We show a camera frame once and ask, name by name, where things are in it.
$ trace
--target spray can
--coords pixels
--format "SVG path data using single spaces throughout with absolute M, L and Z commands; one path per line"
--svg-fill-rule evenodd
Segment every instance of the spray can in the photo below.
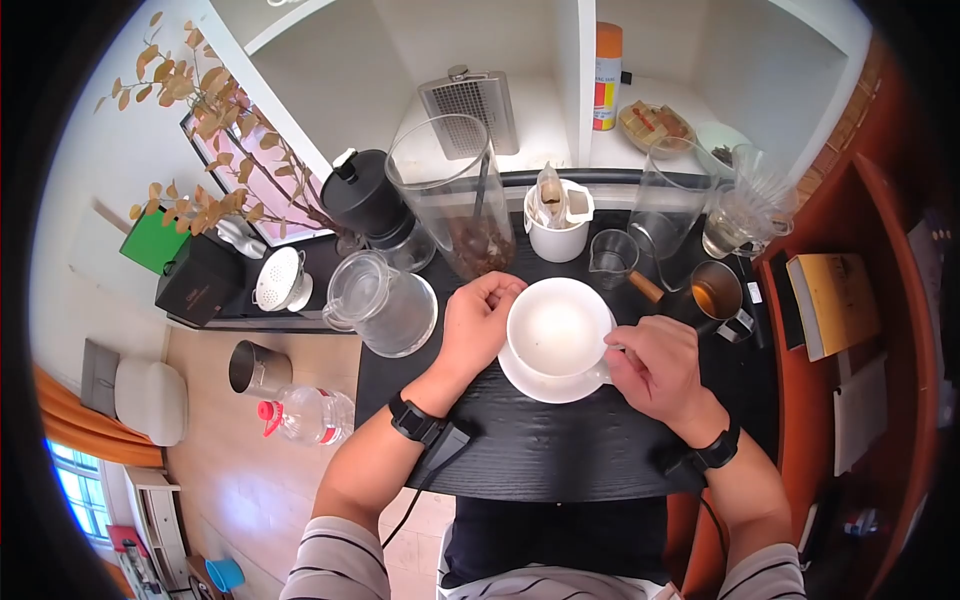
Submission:
M 616 92 L 623 70 L 623 30 L 597 21 L 596 79 L 593 84 L 593 128 L 613 129 L 616 123 Z

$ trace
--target white stool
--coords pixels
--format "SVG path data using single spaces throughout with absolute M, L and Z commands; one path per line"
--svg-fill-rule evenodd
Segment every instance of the white stool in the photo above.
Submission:
M 113 388 L 117 419 L 156 445 L 176 445 L 186 436 L 186 383 L 173 367 L 124 358 Z

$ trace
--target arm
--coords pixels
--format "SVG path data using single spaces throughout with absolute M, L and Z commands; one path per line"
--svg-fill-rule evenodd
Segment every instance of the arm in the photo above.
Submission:
M 697 334 L 662 316 L 644 317 L 608 337 L 613 384 L 631 406 L 661 420 L 687 445 L 703 448 L 730 426 L 716 397 L 700 384 Z M 791 541 L 790 506 L 777 468 L 745 431 L 736 455 L 706 473 L 717 513 L 730 530 L 728 572 L 743 559 L 778 542 Z
M 444 342 L 433 365 L 400 396 L 443 418 L 503 347 L 507 313 L 526 287 L 504 273 L 488 273 L 458 289 L 446 304 Z M 317 490 L 313 515 L 341 516 L 375 537 L 383 509 L 410 475 L 423 444 L 400 435 L 381 408 L 340 447 Z

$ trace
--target white coffee cup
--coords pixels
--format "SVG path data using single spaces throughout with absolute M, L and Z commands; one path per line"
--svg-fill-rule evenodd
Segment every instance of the white coffee cup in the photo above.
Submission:
M 507 345 L 540 377 L 574 377 L 597 370 L 612 328 L 610 309 L 590 286 L 553 277 L 517 296 L 507 315 Z
M 570 180 L 560 180 L 565 190 L 577 190 L 584 193 L 590 206 L 593 196 L 583 185 Z M 536 186 L 531 186 L 523 199 L 523 228 L 530 236 L 530 246 L 537 256 L 550 262 L 569 262 L 579 256 L 587 247 L 589 221 L 583 221 L 566 229 L 546 228 L 530 218 L 530 206 L 533 205 Z

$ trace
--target window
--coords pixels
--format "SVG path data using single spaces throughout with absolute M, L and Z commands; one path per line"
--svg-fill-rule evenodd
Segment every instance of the window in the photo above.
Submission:
M 107 541 L 110 515 L 107 495 L 100 481 L 100 459 L 65 445 L 47 444 L 77 524 L 92 541 Z

